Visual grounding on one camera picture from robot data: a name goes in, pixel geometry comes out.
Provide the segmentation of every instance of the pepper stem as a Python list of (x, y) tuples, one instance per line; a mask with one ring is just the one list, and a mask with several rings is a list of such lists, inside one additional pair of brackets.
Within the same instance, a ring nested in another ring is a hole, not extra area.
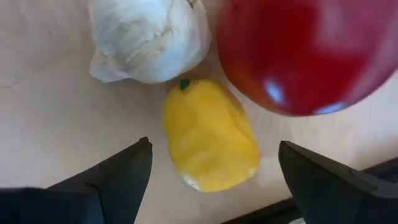
[(190, 84), (190, 80), (181, 80), (180, 82), (180, 90), (186, 90)]

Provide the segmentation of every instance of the wooden table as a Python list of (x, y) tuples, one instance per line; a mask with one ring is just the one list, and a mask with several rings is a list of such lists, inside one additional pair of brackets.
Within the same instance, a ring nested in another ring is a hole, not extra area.
[[(220, 1), (204, 3), (213, 29)], [(398, 156), (397, 75), (342, 112), (286, 118), (238, 93), (212, 46), (186, 75), (230, 86), (250, 115), (262, 159), (246, 183), (197, 192), (174, 171), (160, 126), (175, 82), (103, 84), (88, 74), (93, 49), (84, 1), (0, 1), (0, 187), (52, 185), (149, 136), (152, 175), (136, 223), (219, 223), (290, 196), (277, 160), (281, 140), (358, 169)]]

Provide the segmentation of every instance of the garlic skin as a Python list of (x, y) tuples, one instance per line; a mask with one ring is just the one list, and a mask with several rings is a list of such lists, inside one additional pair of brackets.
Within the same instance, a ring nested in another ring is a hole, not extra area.
[(197, 66), (210, 46), (200, 0), (91, 0), (89, 10), (90, 73), (103, 82), (165, 82)]

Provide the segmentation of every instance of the garlic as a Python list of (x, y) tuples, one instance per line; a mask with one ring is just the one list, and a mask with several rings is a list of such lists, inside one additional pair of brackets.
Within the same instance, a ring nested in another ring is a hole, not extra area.
[(200, 0), (91, 0), (89, 10), (90, 73), (103, 82), (170, 80), (198, 65), (211, 42)]

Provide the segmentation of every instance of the tomato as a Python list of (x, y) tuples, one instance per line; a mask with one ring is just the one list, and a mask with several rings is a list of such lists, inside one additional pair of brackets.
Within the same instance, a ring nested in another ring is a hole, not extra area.
[(327, 114), (394, 73), (398, 1), (231, 0), (217, 34), (224, 72), (247, 97), (280, 114)]

